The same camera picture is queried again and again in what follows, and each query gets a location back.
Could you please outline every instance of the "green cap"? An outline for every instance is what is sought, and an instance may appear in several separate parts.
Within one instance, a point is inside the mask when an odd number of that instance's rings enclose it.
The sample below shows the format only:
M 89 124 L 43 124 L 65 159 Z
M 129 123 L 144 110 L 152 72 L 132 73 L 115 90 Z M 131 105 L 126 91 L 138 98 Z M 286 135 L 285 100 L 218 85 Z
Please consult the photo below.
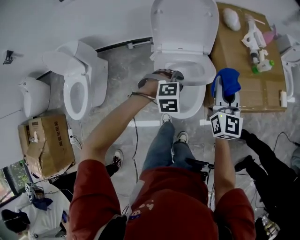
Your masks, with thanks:
M 252 72 L 253 72 L 254 74 L 259 74 L 259 71 L 258 71 L 258 69 L 257 69 L 257 66 L 253 66 L 253 67 L 252 67 Z

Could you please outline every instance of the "toilet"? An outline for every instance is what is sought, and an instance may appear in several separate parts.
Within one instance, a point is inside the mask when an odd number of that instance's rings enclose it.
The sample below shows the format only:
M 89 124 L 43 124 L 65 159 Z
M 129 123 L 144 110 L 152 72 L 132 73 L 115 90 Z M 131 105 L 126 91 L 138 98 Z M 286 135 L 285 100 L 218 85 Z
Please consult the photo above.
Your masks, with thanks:
M 64 103 L 72 119 L 80 120 L 92 107 L 103 104 L 108 61 L 99 58 L 91 46 L 72 41 L 56 51 L 45 52 L 42 61 L 49 70 L 64 76 Z
M 300 72 L 300 42 L 286 34 L 279 37 L 276 43 L 285 74 L 287 101 L 294 102 L 294 80 L 298 79 Z
M 26 117 L 36 117 L 46 111 L 50 101 L 50 86 L 33 77 L 26 77 L 19 83 L 24 96 Z
M 180 92 L 180 113 L 185 119 L 201 108 L 206 85 L 213 82 L 216 69 L 210 54 L 219 25 L 213 0 L 155 0 L 151 9 L 154 70 L 180 71 L 189 86 Z

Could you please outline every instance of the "white sneaker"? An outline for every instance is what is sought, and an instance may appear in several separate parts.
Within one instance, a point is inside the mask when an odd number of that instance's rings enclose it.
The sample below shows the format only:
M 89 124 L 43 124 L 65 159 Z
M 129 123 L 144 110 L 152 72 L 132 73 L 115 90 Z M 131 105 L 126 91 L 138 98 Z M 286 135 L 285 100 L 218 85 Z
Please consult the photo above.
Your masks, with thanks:
M 118 170 L 120 170 L 120 168 L 122 167 L 123 159 L 123 152 L 120 149 L 117 149 L 114 153 L 112 164 L 117 165 L 117 167 L 119 168 Z
M 187 144 L 188 143 L 188 134 L 184 131 L 180 132 L 178 134 L 177 141 Z
M 163 125 L 165 122 L 172 122 L 171 116 L 169 114 L 167 114 L 167 113 L 164 113 L 161 116 L 160 125 Z

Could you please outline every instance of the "brown cardboard box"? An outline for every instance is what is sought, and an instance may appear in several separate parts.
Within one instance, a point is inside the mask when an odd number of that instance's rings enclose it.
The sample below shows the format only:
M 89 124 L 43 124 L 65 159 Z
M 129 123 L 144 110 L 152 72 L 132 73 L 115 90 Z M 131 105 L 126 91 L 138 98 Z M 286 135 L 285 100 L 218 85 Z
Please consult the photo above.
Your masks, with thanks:
M 21 144 L 21 149 L 23 155 L 26 155 L 27 149 L 29 147 L 29 125 L 19 125 L 18 126 L 18 132 L 19 132 L 19 139 Z
M 29 121 L 30 136 L 37 133 L 38 142 L 31 142 L 26 159 L 31 171 L 47 178 L 75 159 L 64 115 L 41 117 Z
M 248 33 L 248 24 L 244 17 L 245 13 L 266 23 L 263 25 L 256 22 L 256 26 L 262 33 L 270 31 L 266 17 L 262 14 L 230 4 L 217 3 L 217 6 L 220 14 L 220 23 L 216 41 L 211 52 L 211 59 L 217 72 L 223 68 L 234 68 L 240 73 L 240 106 L 242 112 L 285 111 L 286 108 L 280 106 L 280 92 L 286 91 L 285 77 L 275 41 L 272 41 L 265 47 L 269 53 L 266 59 L 274 60 L 275 65 L 271 71 L 263 72 L 258 75 L 252 72 L 250 50 L 241 41 Z M 238 13 L 241 25 L 239 31 L 232 31 L 224 23 L 224 8 L 231 8 Z M 204 101 L 206 107 L 211 107 L 214 104 L 210 87 L 211 84 L 208 85 L 206 89 Z

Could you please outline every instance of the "hair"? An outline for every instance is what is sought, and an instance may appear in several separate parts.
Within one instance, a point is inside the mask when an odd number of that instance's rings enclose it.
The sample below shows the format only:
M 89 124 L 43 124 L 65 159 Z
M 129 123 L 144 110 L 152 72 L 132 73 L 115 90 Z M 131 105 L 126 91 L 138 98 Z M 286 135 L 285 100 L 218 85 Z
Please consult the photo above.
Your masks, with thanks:
M 28 224 L 30 224 L 28 216 L 25 212 L 12 212 L 11 210 L 4 209 L 1 212 L 1 215 L 5 226 L 15 233 L 21 233 L 25 231 Z

